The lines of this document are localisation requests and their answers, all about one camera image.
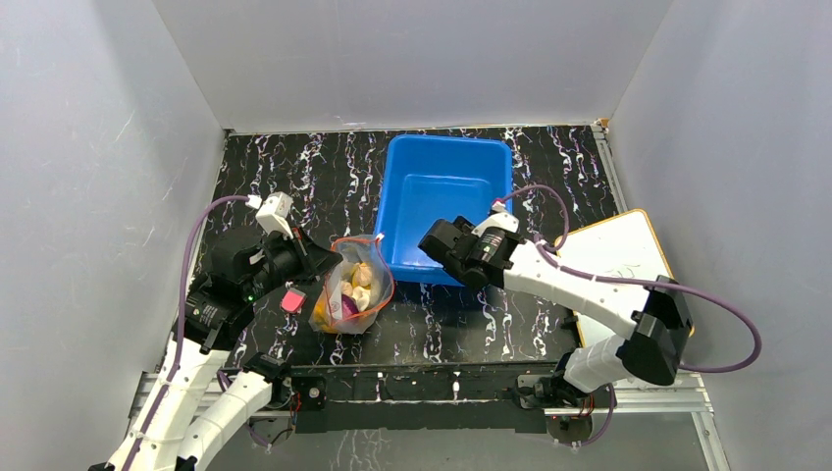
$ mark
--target white wall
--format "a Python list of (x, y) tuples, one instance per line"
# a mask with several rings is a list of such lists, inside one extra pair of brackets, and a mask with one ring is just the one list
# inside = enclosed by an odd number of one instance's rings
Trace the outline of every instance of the white wall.
[(223, 133), (150, 0), (0, 7), (0, 456), (122, 440), (175, 312)]
[[(678, 0), (620, 106), (612, 147), (675, 274), (759, 325), (747, 371), (706, 379), (736, 470), (832, 460), (832, 4)], [(697, 305), (691, 361), (751, 348)]]
[(226, 129), (611, 116), (670, 0), (154, 0)]

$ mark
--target gray floor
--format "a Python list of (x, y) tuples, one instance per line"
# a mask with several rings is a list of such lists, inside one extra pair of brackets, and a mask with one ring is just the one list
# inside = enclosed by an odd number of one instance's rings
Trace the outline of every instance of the gray floor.
[(619, 414), (577, 453), (509, 430), (359, 430), (299, 435), (266, 454), (237, 433), (209, 467), (224, 470), (706, 470), (690, 414)]

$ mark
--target blue bin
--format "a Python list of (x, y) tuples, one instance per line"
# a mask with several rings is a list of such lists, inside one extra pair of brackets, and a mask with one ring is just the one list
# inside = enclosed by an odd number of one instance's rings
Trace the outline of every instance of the blue bin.
[[(511, 191), (511, 149), (498, 140), (404, 134), (388, 148), (376, 234), (400, 282), (459, 286), (419, 249), (439, 219), (479, 224), (495, 199)], [(511, 211), (511, 201), (506, 203)]]

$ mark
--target plastic bag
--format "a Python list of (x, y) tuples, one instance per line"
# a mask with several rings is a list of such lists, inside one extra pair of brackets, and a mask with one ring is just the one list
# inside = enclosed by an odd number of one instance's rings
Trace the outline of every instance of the plastic bag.
[(363, 334), (392, 299), (390, 267), (379, 247), (382, 236), (340, 238), (332, 251), (343, 256), (327, 277), (309, 317), (312, 329), (328, 334)]

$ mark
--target black marble table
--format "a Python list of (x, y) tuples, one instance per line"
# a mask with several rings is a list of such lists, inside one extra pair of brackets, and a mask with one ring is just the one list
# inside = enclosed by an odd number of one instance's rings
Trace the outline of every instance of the black marble table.
[[(546, 183), (570, 208), (571, 227), (616, 214), (590, 127), (527, 127), (430, 131), (359, 131), (234, 135), (227, 142), (215, 198), (284, 191), (294, 198), (292, 217), (315, 240), (371, 234), (390, 140), (402, 132), (503, 140), (512, 149), (514, 185)], [(554, 237), (563, 215), (541, 193), (514, 200), (521, 232)], [(217, 210), (204, 244), (225, 229), (256, 224), (243, 205)], [(257, 351), (291, 365), (427, 365), (556, 361), (577, 346), (574, 330), (559, 329), (571, 315), (534, 296), (496, 288), (396, 284), (393, 302), (363, 336), (313, 332), (305, 318), (288, 317), (266, 298), (245, 330), (229, 366)]]

